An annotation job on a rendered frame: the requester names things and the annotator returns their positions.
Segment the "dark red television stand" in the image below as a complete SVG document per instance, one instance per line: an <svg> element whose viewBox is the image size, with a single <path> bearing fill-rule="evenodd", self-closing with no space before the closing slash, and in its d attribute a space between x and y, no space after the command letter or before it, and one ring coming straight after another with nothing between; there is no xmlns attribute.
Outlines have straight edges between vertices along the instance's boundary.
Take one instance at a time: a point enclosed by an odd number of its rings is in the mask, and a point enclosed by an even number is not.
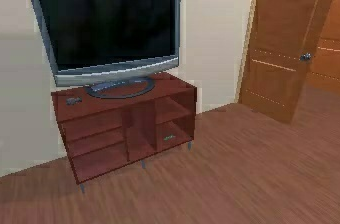
<svg viewBox="0 0 340 224"><path fill-rule="evenodd" d="M102 92L112 97L93 97L85 87L51 94L77 185L194 140L195 86L163 72ZM82 102L66 104L77 97ZM163 140L169 135L175 138Z"/></svg>

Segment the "grey flat screen television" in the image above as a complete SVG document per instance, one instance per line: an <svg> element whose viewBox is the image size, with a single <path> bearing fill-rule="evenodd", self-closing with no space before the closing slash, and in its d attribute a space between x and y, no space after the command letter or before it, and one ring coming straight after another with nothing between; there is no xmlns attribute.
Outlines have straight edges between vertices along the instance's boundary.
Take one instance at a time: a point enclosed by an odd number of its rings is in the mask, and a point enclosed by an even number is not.
<svg viewBox="0 0 340 224"><path fill-rule="evenodd" d="M106 89L143 83L179 66L181 0L31 0L57 87Z"/></svg>

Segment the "brown wooden room door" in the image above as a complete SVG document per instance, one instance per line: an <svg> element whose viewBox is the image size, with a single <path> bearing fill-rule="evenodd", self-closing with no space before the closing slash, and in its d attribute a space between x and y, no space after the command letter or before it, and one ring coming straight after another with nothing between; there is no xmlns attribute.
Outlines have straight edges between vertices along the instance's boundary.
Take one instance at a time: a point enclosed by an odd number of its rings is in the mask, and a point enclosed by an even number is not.
<svg viewBox="0 0 340 224"><path fill-rule="evenodd" d="M333 0L255 0L240 102L292 121ZM310 53L310 61L300 56Z"/></svg>

